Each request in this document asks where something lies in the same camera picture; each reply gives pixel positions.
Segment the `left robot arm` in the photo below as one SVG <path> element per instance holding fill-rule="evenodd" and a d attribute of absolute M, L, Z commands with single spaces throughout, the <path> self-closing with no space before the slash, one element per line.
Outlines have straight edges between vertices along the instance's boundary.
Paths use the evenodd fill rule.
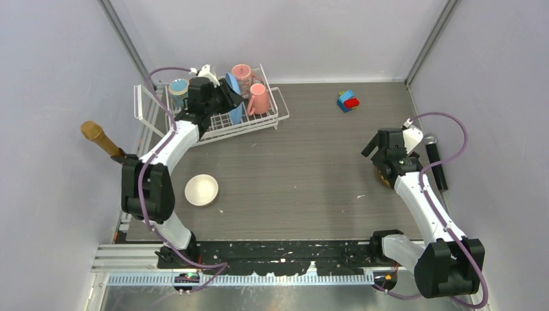
<path fill-rule="evenodd" d="M 121 208 L 143 221 L 174 248 L 174 260 L 183 268 L 199 258 L 191 246 L 193 232 L 174 212 L 175 194 L 171 174 L 184 154 L 196 144 L 211 124 L 213 115 L 237 108 L 243 97 L 224 78 L 216 86 L 205 77 L 190 80 L 186 108 L 174 117 L 174 127 L 140 158 L 128 157 L 122 165 Z"/>

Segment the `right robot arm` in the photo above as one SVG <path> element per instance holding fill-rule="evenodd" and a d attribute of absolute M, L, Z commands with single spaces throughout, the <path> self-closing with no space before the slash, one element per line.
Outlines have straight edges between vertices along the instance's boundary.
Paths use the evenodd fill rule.
<path fill-rule="evenodd" d="M 411 126 L 382 128 L 361 152 L 369 157 L 384 183 L 405 202 L 420 229 L 417 245 L 397 229 L 376 231 L 368 254 L 373 263 L 386 266 L 394 260 L 413 273 L 425 298 L 469 295 L 481 286 L 485 249 L 479 239 L 467 238 L 443 209 L 413 149 L 422 132 Z"/>

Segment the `gold microphone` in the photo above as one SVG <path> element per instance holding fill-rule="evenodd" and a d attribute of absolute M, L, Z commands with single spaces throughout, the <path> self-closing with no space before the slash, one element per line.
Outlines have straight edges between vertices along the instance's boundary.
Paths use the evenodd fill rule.
<path fill-rule="evenodd" d="M 99 146 L 113 161 L 120 164 L 125 162 L 126 153 L 105 134 L 99 124 L 94 121 L 85 121 L 81 124 L 80 131 L 87 140 Z"/>

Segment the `yellow patterned plate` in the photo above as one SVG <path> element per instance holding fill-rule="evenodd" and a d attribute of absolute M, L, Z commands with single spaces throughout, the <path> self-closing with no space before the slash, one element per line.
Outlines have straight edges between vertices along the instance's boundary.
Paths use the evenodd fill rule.
<path fill-rule="evenodd" d="M 388 177 L 387 172 L 385 170 L 375 167 L 375 175 L 384 186 L 391 189 L 393 188 L 390 178 Z"/>

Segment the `cream floral bowl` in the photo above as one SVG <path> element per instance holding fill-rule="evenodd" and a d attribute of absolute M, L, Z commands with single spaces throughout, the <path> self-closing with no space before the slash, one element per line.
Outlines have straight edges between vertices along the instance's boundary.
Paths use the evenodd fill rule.
<path fill-rule="evenodd" d="M 218 196 L 218 181 L 211 175 L 199 174 L 192 177 L 185 186 L 185 198 L 198 207 L 210 205 Z"/>

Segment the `blue plate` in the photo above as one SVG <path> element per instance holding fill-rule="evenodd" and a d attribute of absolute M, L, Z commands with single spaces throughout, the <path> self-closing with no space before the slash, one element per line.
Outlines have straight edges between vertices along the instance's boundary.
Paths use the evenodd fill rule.
<path fill-rule="evenodd" d="M 225 80 L 228 86 L 237 94 L 241 95 L 240 87 L 236 77 L 232 73 L 225 74 Z M 243 100 L 232 110 L 229 111 L 229 117 L 233 125 L 241 123 L 243 117 Z"/>

